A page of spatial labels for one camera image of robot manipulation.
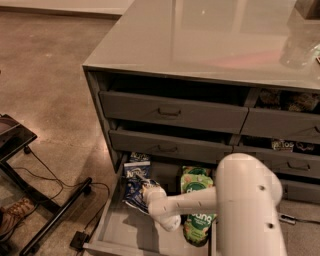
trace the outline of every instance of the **concrete floor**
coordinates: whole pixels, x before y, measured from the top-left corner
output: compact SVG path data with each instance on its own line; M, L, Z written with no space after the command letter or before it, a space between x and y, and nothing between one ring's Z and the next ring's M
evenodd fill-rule
M77 17L0 12L0 111L9 114L38 135L32 150L65 183L76 184L90 176L114 184L113 170L81 64L114 25L114 21ZM32 156L22 152L10 160L14 167L51 177ZM47 196L59 192L54 182L19 174ZM72 189L55 201L63 204ZM0 205L22 192L0 177ZM63 216L59 225L41 242L36 255L76 255L69 243L82 231L107 198L106 189L93 186ZM320 220L319 205L283 201L280 211L295 217ZM21 225L9 244L12 255L21 250L51 217L39 207ZM282 225L289 256L317 256L320 226L298 223Z

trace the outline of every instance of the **drawer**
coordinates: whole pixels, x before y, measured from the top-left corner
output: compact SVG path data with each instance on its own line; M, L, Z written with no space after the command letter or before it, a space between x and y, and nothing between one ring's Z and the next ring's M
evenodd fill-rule
M122 166L118 171L118 183L108 200L97 230L84 248L91 255L135 256L215 256L216 225L212 225L211 240L203 247L186 242L182 226L174 232L166 232L148 215L122 202L125 181L121 179ZM151 178L176 180L180 166L151 162Z
M320 144L320 116L250 108L241 134Z
M252 153L276 173L320 179L320 156L239 146L234 152Z
M218 142L179 138L130 130L110 130L110 141L117 151L135 151L156 156L217 163L232 147Z
M290 180L281 180L284 187L284 199L320 203L320 186Z
M99 94L106 118L239 133L247 108L123 92Z

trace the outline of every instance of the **gray cabinet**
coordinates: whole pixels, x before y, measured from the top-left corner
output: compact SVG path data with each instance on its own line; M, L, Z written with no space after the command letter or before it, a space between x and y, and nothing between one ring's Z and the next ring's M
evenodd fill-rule
M317 148L319 108L262 108L259 97L274 89L320 94L320 22L304 20L294 2L270 1L135 1L86 60L84 72L118 177L85 244L90 254L216 255L215 225L210 242L195 248L181 230L164 233L149 216L126 207L121 175L131 151L151 155L151 176L172 193L181 165L214 169L225 155L244 152L281 177L285 198L319 201L319 150L271 147L272 139L282 139Z

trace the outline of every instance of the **cabinet top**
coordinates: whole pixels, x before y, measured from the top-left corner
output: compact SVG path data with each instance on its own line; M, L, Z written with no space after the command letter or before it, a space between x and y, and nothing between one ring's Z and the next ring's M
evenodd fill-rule
M84 68L318 91L316 56L292 0L136 0Z

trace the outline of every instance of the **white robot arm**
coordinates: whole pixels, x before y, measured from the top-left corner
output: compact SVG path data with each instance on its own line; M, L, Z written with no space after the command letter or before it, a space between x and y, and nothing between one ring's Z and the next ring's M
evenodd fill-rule
M217 213L217 250L222 256L287 256L276 205L278 178L247 154L231 154L218 165L216 187L167 197L161 187L147 189L150 216L167 231L181 214Z

